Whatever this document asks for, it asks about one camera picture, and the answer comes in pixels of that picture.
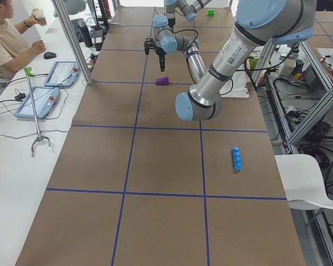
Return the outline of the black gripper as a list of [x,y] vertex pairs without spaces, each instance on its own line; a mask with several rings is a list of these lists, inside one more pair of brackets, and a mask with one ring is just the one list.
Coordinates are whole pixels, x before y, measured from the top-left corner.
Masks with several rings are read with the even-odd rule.
[[162,48],[157,48],[156,53],[159,56],[160,71],[165,71],[165,55],[166,52]]

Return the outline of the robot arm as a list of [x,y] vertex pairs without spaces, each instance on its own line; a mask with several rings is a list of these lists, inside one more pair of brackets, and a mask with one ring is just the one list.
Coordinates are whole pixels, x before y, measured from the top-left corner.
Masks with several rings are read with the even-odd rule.
[[188,4],[185,0],[164,0],[168,25],[171,28],[175,25],[175,12],[177,8],[188,21],[192,21],[195,19],[197,12],[203,9],[209,2],[211,0],[196,0],[192,4]]
[[290,44],[309,39],[314,31],[316,1],[239,1],[232,35],[214,58],[204,66],[198,42],[173,32],[175,9],[179,8],[188,21],[208,1],[165,1],[166,14],[153,18],[153,38],[145,41],[145,51],[154,49],[165,69],[165,55],[181,51],[188,62],[194,84],[188,92],[176,97],[175,109],[181,120],[208,120],[219,114],[222,106],[220,90],[250,53],[272,44]]

